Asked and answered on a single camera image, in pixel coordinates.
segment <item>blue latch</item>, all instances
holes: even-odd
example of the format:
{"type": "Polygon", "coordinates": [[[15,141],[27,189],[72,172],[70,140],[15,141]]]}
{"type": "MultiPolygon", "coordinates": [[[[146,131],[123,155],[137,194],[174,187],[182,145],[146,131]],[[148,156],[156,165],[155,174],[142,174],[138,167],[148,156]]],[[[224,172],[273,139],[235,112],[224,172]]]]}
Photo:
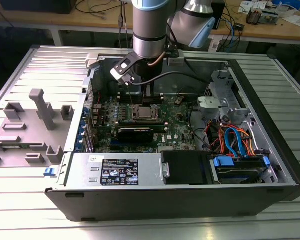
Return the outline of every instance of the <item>blue latch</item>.
{"type": "Polygon", "coordinates": [[[88,115],[90,112],[90,110],[87,107],[84,107],[82,111],[84,115],[88,115]]]}
{"type": "Polygon", "coordinates": [[[264,161],[264,163],[265,163],[265,165],[267,166],[267,167],[269,167],[271,164],[270,164],[270,160],[269,160],[269,158],[267,157],[267,156],[264,156],[263,157],[263,161],[264,161]]]}
{"type": "Polygon", "coordinates": [[[81,120],[81,121],[80,121],[80,127],[84,127],[85,125],[86,125],[86,122],[83,121],[83,120],[81,120]]]}
{"type": "Polygon", "coordinates": [[[55,176],[55,169],[51,168],[51,167],[47,167],[45,169],[44,173],[43,173],[43,176],[46,176],[46,177],[48,177],[48,176],[50,176],[50,177],[55,176]]]}
{"type": "Polygon", "coordinates": [[[83,134],[83,133],[85,132],[85,130],[84,130],[82,127],[79,127],[79,128],[78,128],[78,132],[79,132],[80,134],[83,134]]]}
{"type": "Polygon", "coordinates": [[[230,156],[217,156],[213,159],[213,163],[215,167],[235,165],[232,157],[230,156]]]}
{"type": "Polygon", "coordinates": [[[82,135],[80,135],[80,134],[76,136],[76,140],[77,140],[77,141],[81,141],[83,138],[84,138],[84,137],[83,137],[82,135]]]}
{"type": "Polygon", "coordinates": [[[75,148],[78,148],[78,149],[81,149],[81,148],[82,148],[82,143],[81,143],[81,142],[76,142],[76,143],[74,144],[74,147],[75,147],[75,148]]]}

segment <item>wire bundle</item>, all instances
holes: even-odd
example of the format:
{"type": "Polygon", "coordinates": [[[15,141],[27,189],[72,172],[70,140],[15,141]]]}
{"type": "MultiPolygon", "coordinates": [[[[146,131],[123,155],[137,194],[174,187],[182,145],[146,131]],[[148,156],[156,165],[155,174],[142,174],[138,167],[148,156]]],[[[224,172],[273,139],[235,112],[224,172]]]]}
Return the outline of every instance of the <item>wire bundle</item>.
{"type": "Polygon", "coordinates": [[[120,5],[117,5],[117,6],[113,6],[113,7],[109,7],[109,8],[106,8],[104,10],[97,10],[95,11],[94,8],[96,7],[101,7],[101,6],[106,6],[108,4],[110,4],[111,2],[113,2],[114,0],[107,0],[108,2],[107,3],[104,3],[104,4],[97,4],[97,5],[93,5],[93,6],[90,6],[89,4],[89,0],[81,0],[79,1],[76,5],[75,5],[75,9],[81,13],[84,13],[84,14],[91,14],[92,16],[95,16],[97,18],[101,18],[103,20],[106,19],[106,17],[104,16],[105,15],[105,12],[109,11],[109,10],[112,10],[112,9],[116,9],[116,8],[120,8],[121,7],[121,4],[120,5]],[[88,8],[89,10],[88,11],[85,11],[85,10],[81,10],[79,9],[79,6],[84,3],[84,2],[87,2],[87,5],[88,5],[88,8]]]}
{"type": "Polygon", "coordinates": [[[247,154],[248,156],[255,156],[255,152],[252,147],[252,136],[250,136],[245,130],[242,128],[237,127],[234,124],[231,123],[221,123],[219,126],[215,125],[212,122],[209,122],[207,127],[205,128],[204,132],[207,133],[208,129],[211,127],[218,127],[218,138],[214,140],[213,143],[210,144],[209,149],[213,150],[214,152],[217,152],[219,154],[226,154],[227,156],[231,157],[237,157],[236,153],[233,152],[233,147],[238,145],[241,155],[247,154]],[[228,136],[227,134],[236,134],[236,132],[240,133],[241,136],[236,135],[236,138],[233,140],[231,147],[229,144],[227,144],[226,139],[228,136]],[[241,149],[241,142],[245,146],[246,153],[243,149],[241,149]]]}
{"type": "Polygon", "coordinates": [[[228,36],[226,37],[225,41],[221,44],[220,48],[217,50],[217,52],[220,52],[222,50],[222,48],[224,51],[228,52],[231,48],[238,46],[240,44],[241,36],[243,34],[242,31],[237,30],[239,32],[239,37],[237,37],[237,39],[234,40],[234,38],[235,38],[235,27],[234,26],[236,25],[236,21],[230,15],[230,11],[229,11],[228,7],[225,6],[224,8],[227,10],[228,14],[223,13],[222,15],[225,17],[228,17],[229,20],[224,17],[221,18],[221,20],[225,21],[229,25],[229,26],[228,25],[226,25],[226,26],[230,32],[229,32],[228,36]],[[227,40],[229,39],[230,36],[231,36],[230,43],[226,45],[227,40]]]}

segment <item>power supply label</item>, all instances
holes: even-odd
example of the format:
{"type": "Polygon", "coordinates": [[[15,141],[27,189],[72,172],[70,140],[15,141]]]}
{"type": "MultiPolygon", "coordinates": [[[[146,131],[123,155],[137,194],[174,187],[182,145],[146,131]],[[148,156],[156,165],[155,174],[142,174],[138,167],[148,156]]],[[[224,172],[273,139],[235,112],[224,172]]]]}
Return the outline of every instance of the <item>power supply label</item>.
{"type": "Polygon", "coordinates": [[[138,185],[138,159],[104,159],[102,161],[101,185],[138,185]]]}

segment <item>white label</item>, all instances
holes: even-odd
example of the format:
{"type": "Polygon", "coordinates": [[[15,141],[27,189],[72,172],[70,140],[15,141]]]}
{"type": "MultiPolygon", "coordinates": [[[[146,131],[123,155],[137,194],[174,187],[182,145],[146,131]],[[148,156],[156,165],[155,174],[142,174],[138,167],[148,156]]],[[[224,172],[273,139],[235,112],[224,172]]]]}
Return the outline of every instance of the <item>white label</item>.
{"type": "Polygon", "coordinates": [[[102,163],[103,159],[105,159],[105,156],[96,156],[96,155],[89,156],[90,163],[102,163]]]}

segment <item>desk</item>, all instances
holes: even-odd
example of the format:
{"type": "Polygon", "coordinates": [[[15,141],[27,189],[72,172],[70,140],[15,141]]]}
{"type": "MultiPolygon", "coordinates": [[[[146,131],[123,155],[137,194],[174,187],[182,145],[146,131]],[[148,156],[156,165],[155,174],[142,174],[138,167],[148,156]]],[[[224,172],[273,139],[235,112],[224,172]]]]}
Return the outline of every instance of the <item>desk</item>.
{"type": "MultiPolygon", "coordinates": [[[[244,42],[274,43],[274,44],[295,44],[300,45],[300,26],[296,26],[280,18],[277,25],[258,24],[251,25],[246,23],[246,14],[238,14],[241,0],[225,0],[230,15],[236,23],[243,24],[244,30],[240,38],[244,42]]],[[[221,21],[218,30],[213,30],[210,37],[212,38],[210,51],[215,52],[218,49],[219,42],[226,39],[229,30],[225,21],[221,21]]]]}
{"type": "MultiPolygon", "coordinates": [[[[102,0],[90,0],[90,4],[103,3],[102,0]]],[[[300,27],[292,23],[279,19],[277,25],[250,25],[246,24],[246,15],[235,14],[231,11],[233,5],[239,5],[240,0],[227,0],[230,14],[237,18],[236,22],[244,24],[245,28],[241,37],[241,41],[261,42],[261,43],[277,43],[277,44],[295,44],[300,45],[300,27]]],[[[112,2],[107,6],[100,6],[98,9],[103,10],[119,5],[112,2]]],[[[79,6],[81,10],[88,11],[88,6],[83,3],[79,6]]],[[[4,11],[0,6],[4,16],[18,28],[46,29],[51,31],[56,46],[62,46],[62,38],[60,30],[65,31],[83,31],[96,33],[118,33],[118,16],[120,8],[115,8],[106,12],[106,20],[95,17],[91,14],[82,13],[73,10],[69,15],[55,13],[39,13],[39,12],[22,12],[22,11],[4,11]]],[[[132,33],[133,18],[132,5],[126,7],[128,32],[132,33]]],[[[9,24],[0,16],[0,26],[8,27],[9,24]]],[[[229,30],[226,23],[222,21],[218,30],[213,30],[210,35],[211,45],[209,51],[215,52],[219,42],[226,39],[229,30]]]]}

